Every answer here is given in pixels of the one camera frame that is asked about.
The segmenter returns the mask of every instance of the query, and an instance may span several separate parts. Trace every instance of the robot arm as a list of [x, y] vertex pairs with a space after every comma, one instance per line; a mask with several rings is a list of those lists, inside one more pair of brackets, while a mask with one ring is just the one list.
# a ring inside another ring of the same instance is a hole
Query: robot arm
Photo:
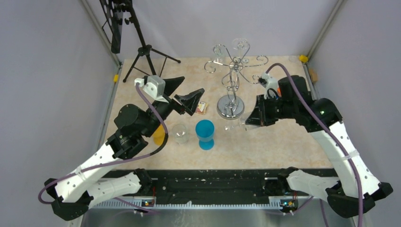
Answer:
[[[204, 89], [193, 91], [188, 95], [175, 95], [175, 100], [169, 96], [183, 82], [184, 77], [161, 79], [149, 76], [137, 79], [139, 86], [145, 86], [147, 92], [155, 101], [152, 106], [162, 120], [173, 111], [179, 114], [193, 115]], [[149, 157], [160, 151], [167, 142], [154, 152], [135, 157], [147, 146], [142, 136], [150, 137], [160, 126], [160, 121], [149, 108], [143, 111], [133, 104], [125, 105], [119, 111], [114, 123], [117, 131], [107, 139], [107, 142], [87, 161], [72, 171], [62, 180], [49, 179], [44, 184], [47, 193], [54, 198], [51, 202], [53, 212], [64, 220], [73, 220], [96, 204], [125, 194], [147, 193], [151, 178], [143, 169], [137, 169], [126, 176], [108, 181], [98, 181], [116, 166]]]
[[[344, 155], [338, 144], [304, 108], [289, 78], [279, 80], [281, 97], [257, 96], [255, 108], [245, 123], [269, 126], [279, 119], [295, 119], [321, 145], [338, 175], [338, 177], [318, 177], [290, 167], [283, 169], [278, 176], [281, 190], [308, 193], [328, 202], [330, 207], [344, 218], [356, 216], [358, 215], [358, 187], [356, 176], [348, 160], [352, 159], [362, 185], [363, 212], [367, 212], [375, 205], [375, 201], [392, 193], [390, 184], [380, 182], [369, 171], [349, 139], [342, 116], [334, 103], [326, 98], [313, 100], [305, 79], [299, 76], [291, 76], [291, 78], [313, 113], [340, 140], [349, 155]], [[262, 85], [265, 83], [263, 78], [260, 82]]]

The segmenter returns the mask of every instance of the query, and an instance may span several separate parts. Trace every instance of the metal glass holder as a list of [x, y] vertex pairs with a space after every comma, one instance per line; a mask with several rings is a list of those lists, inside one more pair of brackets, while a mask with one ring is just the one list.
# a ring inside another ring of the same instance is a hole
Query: metal glass holder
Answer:
[[245, 104], [242, 101], [240, 97], [236, 95], [236, 92], [239, 89], [239, 76], [241, 75], [248, 83], [250, 84], [259, 84], [258, 82], [258, 75], [253, 75], [252, 76], [252, 81], [248, 80], [244, 74], [241, 72], [245, 67], [256, 67], [256, 66], [262, 66], [267, 64], [269, 59], [265, 55], [259, 55], [256, 57], [257, 61], [262, 61], [260, 64], [256, 65], [245, 65], [248, 63], [248, 59], [244, 59], [246, 54], [248, 53], [250, 49], [249, 42], [247, 40], [240, 41], [237, 44], [237, 47], [235, 48], [236, 50], [242, 50], [245, 52], [243, 56], [240, 57], [231, 57], [230, 52], [228, 51], [227, 47], [218, 44], [213, 47], [213, 52], [215, 55], [222, 55], [224, 51], [227, 52], [228, 56], [230, 57], [231, 62], [229, 64], [224, 64], [220, 61], [208, 61], [204, 65], [204, 69], [208, 73], [214, 73], [216, 72], [216, 67], [215, 65], [220, 65], [220, 66], [227, 66], [230, 71], [228, 74], [223, 76], [221, 79], [221, 83], [227, 90], [227, 95], [221, 97], [219, 101], [217, 102], [217, 111], [225, 119], [228, 120], [233, 120], [238, 118], [245, 109]]

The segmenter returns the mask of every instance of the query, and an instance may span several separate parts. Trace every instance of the gray floor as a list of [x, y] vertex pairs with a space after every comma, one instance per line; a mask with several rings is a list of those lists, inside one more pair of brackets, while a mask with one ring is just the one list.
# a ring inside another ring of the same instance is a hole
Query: gray floor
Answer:
[[[263, 210], [162, 210], [160, 214], [141, 217], [122, 210], [91, 209], [82, 227], [323, 227], [318, 200], [313, 200], [294, 216], [267, 215]], [[325, 204], [330, 227], [352, 227], [350, 219], [335, 214]]]

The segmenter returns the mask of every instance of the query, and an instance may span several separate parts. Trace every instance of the round chrome base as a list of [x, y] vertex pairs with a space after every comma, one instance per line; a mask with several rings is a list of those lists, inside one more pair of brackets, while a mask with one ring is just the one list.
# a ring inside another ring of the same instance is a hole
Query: round chrome base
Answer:
[[237, 103], [235, 106], [232, 108], [230, 107], [230, 97], [228, 95], [225, 95], [221, 97], [218, 102], [217, 102], [217, 112], [220, 114], [221, 117], [227, 119], [227, 120], [234, 120], [238, 118], [245, 109], [244, 102], [240, 97], [237, 96]]

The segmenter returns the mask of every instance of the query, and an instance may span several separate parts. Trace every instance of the black music stand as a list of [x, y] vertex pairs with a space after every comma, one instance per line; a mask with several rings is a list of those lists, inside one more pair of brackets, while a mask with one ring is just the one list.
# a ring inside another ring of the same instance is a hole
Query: black music stand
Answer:
[[146, 59], [148, 60], [148, 64], [150, 67], [150, 71], [152, 75], [157, 75], [155, 68], [153, 67], [152, 60], [150, 59], [150, 51], [153, 51], [155, 53], [158, 53], [162, 56], [165, 57], [162, 69], [160, 71], [159, 76], [161, 77], [161, 74], [163, 72], [164, 66], [166, 64], [167, 58], [176, 61], [178, 63], [181, 63], [180, 60], [175, 59], [173, 57], [170, 57], [169, 55], [162, 53], [158, 50], [155, 50], [152, 48], [152, 45], [146, 45], [145, 39], [143, 38], [142, 31], [140, 30], [139, 26], [139, 21], [138, 18], [135, 14], [135, 10], [132, 6], [132, 0], [100, 0], [100, 3], [102, 4], [103, 12], [105, 13], [107, 23], [110, 26], [110, 30], [113, 34], [112, 42], [111, 42], [111, 50], [113, 53], [120, 53], [120, 46], [121, 46], [121, 31], [122, 31], [122, 17], [124, 12], [129, 12], [131, 14], [131, 17], [129, 19], [125, 19], [125, 23], [128, 25], [130, 23], [133, 23], [135, 26], [135, 29], [137, 30], [138, 36], [140, 43], [142, 47], [138, 48], [138, 55], [135, 58], [133, 64], [130, 67], [130, 70], [128, 71], [127, 75], [125, 78], [122, 80], [124, 83], [127, 81], [128, 76], [130, 75], [132, 69], [136, 69], [140, 72], [145, 73], [146, 75], [149, 76], [148, 73], [138, 69], [135, 67], [135, 64], [137, 63], [139, 57], [141, 56], [146, 56]]

